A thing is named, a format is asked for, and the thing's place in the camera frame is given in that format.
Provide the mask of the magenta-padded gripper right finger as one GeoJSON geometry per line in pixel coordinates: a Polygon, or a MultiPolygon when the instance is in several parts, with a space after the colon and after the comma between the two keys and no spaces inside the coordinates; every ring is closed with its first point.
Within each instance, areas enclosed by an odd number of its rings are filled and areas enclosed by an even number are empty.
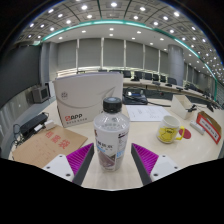
{"type": "Polygon", "coordinates": [[[131,144],[131,154],[143,185],[150,184],[179,170],[179,166],[167,155],[157,155],[135,143],[131,144]]]}

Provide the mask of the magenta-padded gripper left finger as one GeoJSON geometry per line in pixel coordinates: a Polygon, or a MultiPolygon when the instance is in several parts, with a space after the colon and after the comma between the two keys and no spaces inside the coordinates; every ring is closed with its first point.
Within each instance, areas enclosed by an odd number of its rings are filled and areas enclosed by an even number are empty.
{"type": "Polygon", "coordinates": [[[94,155],[94,144],[90,143],[71,154],[57,155],[43,170],[81,186],[94,155]]]}

